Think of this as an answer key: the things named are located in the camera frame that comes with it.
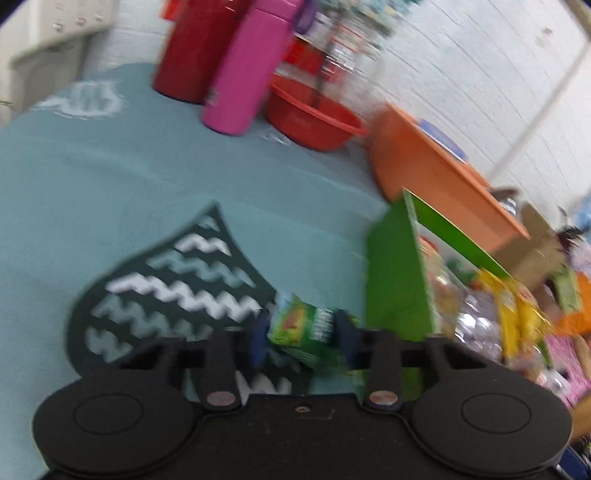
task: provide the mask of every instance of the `round suction pad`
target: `round suction pad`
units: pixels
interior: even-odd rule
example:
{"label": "round suction pad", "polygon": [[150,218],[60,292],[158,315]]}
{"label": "round suction pad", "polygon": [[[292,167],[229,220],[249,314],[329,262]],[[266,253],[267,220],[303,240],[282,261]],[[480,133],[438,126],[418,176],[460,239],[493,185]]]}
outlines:
{"label": "round suction pad", "polygon": [[45,400],[33,436],[46,459],[84,476],[129,476],[162,462],[189,436],[193,408],[147,371],[78,380]]}
{"label": "round suction pad", "polygon": [[570,414],[551,392],[509,371],[458,372],[415,403],[413,430],[456,469],[517,476],[558,461],[569,441]]}

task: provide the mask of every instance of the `teal blanket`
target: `teal blanket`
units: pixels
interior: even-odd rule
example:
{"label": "teal blanket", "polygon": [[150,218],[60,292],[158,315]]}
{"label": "teal blanket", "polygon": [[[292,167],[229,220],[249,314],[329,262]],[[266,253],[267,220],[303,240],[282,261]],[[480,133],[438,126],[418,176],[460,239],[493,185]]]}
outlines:
{"label": "teal blanket", "polygon": [[76,83],[0,130],[2,480],[45,470],[30,421],[77,378],[64,339],[81,293],[212,200],[274,288],[363,316],[365,234],[386,204],[361,149],[314,153],[262,119],[244,137],[216,134],[199,107],[150,88],[152,68]]}

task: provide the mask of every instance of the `metal rivet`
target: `metal rivet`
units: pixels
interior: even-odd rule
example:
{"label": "metal rivet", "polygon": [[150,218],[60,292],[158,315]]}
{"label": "metal rivet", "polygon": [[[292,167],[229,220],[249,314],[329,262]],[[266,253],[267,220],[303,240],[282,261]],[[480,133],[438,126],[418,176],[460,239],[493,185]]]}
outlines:
{"label": "metal rivet", "polygon": [[236,401],[236,396],[229,391],[220,390],[217,392],[211,392],[207,396],[207,403],[214,407],[229,407]]}
{"label": "metal rivet", "polygon": [[389,407],[398,401],[398,395],[390,390],[376,390],[370,393],[369,401],[380,407]]}

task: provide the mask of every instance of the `yellow snack bag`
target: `yellow snack bag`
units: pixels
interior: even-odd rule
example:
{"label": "yellow snack bag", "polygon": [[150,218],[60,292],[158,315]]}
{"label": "yellow snack bag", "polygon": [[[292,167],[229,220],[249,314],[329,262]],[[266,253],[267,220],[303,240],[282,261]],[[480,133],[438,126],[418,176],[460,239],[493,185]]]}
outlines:
{"label": "yellow snack bag", "polygon": [[478,284],[495,297],[501,328],[503,329],[503,356],[511,359],[519,353],[519,316],[511,289],[488,270],[480,270]]}
{"label": "yellow snack bag", "polygon": [[517,280],[510,280],[509,286],[517,304],[521,349],[526,350],[542,340],[552,330],[552,325],[544,318],[538,302],[525,285]]}

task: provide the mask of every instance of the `red water bottle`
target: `red water bottle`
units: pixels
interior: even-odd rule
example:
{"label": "red water bottle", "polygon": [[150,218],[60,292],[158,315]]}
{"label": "red water bottle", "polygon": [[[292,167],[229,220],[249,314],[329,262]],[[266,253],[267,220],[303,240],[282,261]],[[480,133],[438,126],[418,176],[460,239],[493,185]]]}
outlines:
{"label": "red water bottle", "polygon": [[203,103],[213,75],[252,0],[187,0],[154,79],[168,97]]}

